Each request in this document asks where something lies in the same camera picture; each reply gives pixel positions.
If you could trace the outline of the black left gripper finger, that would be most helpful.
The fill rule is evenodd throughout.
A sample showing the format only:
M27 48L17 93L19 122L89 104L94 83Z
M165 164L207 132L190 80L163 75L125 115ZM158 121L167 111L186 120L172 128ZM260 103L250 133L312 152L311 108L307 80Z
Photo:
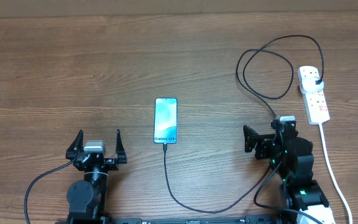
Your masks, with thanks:
M71 143L66 151L66 159L73 160L79 153L83 151L83 130L79 130L75 140Z
M117 154L117 163L118 164L126 164L127 156L121 139L121 132L117 129L116 135L116 154Z

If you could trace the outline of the blue Galaxy smartphone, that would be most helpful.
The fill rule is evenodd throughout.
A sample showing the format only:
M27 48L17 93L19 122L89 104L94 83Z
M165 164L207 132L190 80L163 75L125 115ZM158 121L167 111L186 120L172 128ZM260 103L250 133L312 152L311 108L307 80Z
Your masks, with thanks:
M178 101L176 98L155 100L154 143L175 144L177 142Z

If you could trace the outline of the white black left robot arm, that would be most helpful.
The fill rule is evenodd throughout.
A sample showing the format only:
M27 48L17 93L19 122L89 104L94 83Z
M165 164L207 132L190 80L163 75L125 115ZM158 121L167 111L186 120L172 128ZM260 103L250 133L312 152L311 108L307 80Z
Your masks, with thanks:
M120 164L127 162L120 130L116 131L115 152L116 157L106 157L104 141L83 142L83 131L79 131L66 151L66 158L84 176L82 180L71 184L67 191L67 223L114 223L105 207L108 172L118 170Z

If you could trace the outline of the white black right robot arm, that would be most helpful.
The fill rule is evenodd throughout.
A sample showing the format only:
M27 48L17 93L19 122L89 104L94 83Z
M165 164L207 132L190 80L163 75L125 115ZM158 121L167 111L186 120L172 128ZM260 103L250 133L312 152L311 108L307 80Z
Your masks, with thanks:
M268 159L272 173L254 195L254 204L277 212L272 223L334 223L333 211L321 187L313 179L313 143L298 136L296 121L274 119L273 134L258 134L243 127L245 152L255 152L256 159ZM264 205L257 201L262 189L274 174L282 179L279 186L282 206Z

